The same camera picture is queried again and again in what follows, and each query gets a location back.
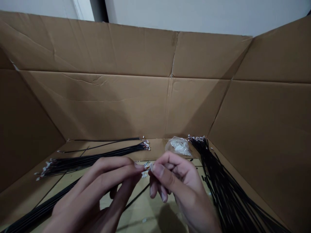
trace bag of white connectors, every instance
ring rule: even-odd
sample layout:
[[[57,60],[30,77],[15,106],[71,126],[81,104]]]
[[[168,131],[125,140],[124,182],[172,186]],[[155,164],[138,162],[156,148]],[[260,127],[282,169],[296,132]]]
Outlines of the bag of white connectors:
[[[192,156],[190,153],[188,141],[184,138],[173,137],[165,145],[165,151],[171,151],[179,155]]]

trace hand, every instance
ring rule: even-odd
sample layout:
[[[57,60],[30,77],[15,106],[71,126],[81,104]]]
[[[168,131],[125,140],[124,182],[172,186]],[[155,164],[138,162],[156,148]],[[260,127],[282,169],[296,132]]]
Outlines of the hand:
[[[143,171],[127,157],[100,158],[55,205],[44,232],[115,232]],[[109,190],[113,201],[100,210],[99,200]]]
[[[150,197],[167,202],[172,192],[191,232],[221,232],[213,206],[192,162],[167,151],[151,166]]]

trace fingernail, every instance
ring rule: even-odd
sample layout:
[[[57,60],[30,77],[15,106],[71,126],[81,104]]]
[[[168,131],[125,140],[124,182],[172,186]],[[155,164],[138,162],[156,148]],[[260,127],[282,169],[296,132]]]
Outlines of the fingernail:
[[[152,195],[152,193],[153,193],[153,187],[150,186],[150,196]]]
[[[161,177],[163,175],[164,172],[164,166],[162,164],[154,164],[152,167],[152,173],[157,176],[157,177]]]
[[[149,164],[150,170],[153,171],[153,163]]]
[[[142,164],[134,163],[134,166],[136,167],[136,169],[139,169],[139,170],[144,168],[144,166]]]
[[[163,202],[165,202],[166,197],[165,197],[163,192],[161,192],[161,199],[162,199]]]

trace black wire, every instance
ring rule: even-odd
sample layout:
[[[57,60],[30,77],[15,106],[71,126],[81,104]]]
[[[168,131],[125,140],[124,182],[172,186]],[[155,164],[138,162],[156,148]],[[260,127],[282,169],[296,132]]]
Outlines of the black wire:
[[[133,204],[134,203],[134,201],[136,201],[137,200],[137,198],[139,198],[139,196],[144,192],[144,191],[146,191],[146,189],[148,188],[150,186],[150,183],[129,203],[129,204],[127,204],[126,205],[126,207],[124,208],[124,211],[128,208],[128,207],[130,207],[130,205],[131,204]]]
[[[127,138],[119,140],[87,140],[87,139],[75,139],[74,141],[89,141],[89,142],[109,142],[109,141],[130,141],[130,140],[140,140],[141,138]]]
[[[25,232],[30,226],[34,226],[38,223],[41,219],[45,218],[49,214],[52,213],[55,204],[68,193],[73,186],[79,181],[77,179],[62,191],[54,195],[49,200],[45,201],[41,205],[32,209],[29,213],[21,217],[19,220],[11,224],[8,228],[4,230],[6,233],[15,233],[15,232]]]
[[[94,148],[102,147],[102,146],[109,145],[109,144],[113,144],[113,143],[117,143],[117,142],[122,142],[122,141],[132,141],[132,140],[140,140],[140,138],[129,138],[129,139],[122,139],[122,140],[118,140],[118,141],[114,141],[114,142],[110,142],[110,143],[106,143],[106,144],[102,144],[102,145],[99,145],[99,146],[90,147],[90,148],[86,148],[86,149],[81,149],[81,150],[71,150],[71,151],[59,151],[59,152],[60,152],[60,153],[72,153],[72,152],[79,152],[79,151],[85,151],[85,150],[90,150],[90,149],[94,149]]]
[[[211,191],[223,232],[263,233],[268,230],[290,233],[247,196],[217,154],[211,153],[207,139],[189,137],[189,141],[201,155],[205,182]]]
[[[142,142],[134,146],[129,146],[114,151],[88,155],[76,158],[63,158],[55,159],[51,162],[50,166],[42,173],[43,177],[63,174],[66,172],[74,172],[88,168],[92,166],[99,158],[102,157],[114,157],[114,156],[124,156],[132,152],[146,150],[146,145]]]

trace finger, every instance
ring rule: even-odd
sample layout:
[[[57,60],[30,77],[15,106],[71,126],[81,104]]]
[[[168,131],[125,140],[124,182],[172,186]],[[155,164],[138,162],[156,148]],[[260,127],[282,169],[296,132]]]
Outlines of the finger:
[[[53,214],[60,213],[68,207],[72,201],[89,186],[100,174],[123,166],[134,164],[128,157],[100,158],[82,176],[78,183],[55,205]]]
[[[99,202],[109,189],[130,177],[140,174],[143,170],[143,165],[131,164],[101,174],[72,201],[68,208],[57,215],[55,220],[65,226],[64,232],[73,232],[76,229],[80,229],[84,223],[84,216]],[[67,229],[66,226],[74,226],[74,229]]]
[[[158,191],[158,186],[157,183],[159,183],[159,181],[156,179],[156,177],[152,174],[151,171],[148,172],[150,174],[150,197],[153,199],[156,197],[156,193]]]
[[[186,203],[195,198],[195,192],[177,179],[176,176],[162,164],[155,163],[151,166],[151,172],[159,182],[165,188],[171,190],[182,203]]]
[[[172,193],[169,189],[167,189],[167,188],[165,188],[165,189],[166,189],[166,192],[168,195],[170,195]]]
[[[159,195],[160,195],[163,203],[166,203],[167,199],[168,199],[166,188],[163,185],[161,185],[160,183],[158,183],[157,187],[158,187],[158,192],[159,192]]]
[[[111,199],[113,199],[117,193],[117,190],[118,190],[118,185],[114,186],[111,190],[110,190],[110,193],[109,193],[109,196]]]
[[[98,230],[101,232],[115,232],[117,230],[120,217],[141,177],[141,174],[139,174],[135,177],[125,180],[122,183],[122,186],[116,193],[116,196],[112,201],[108,211],[98,220]]]
[[[185,176],[191,170],[194,170],[195,167],[192,162],[183,159],[179,155],[174,154],[173,152],[166,151],[159,159],[155,162],[164,165],[169,170],[172,170],[175,173],[178,173],[180,176]]]

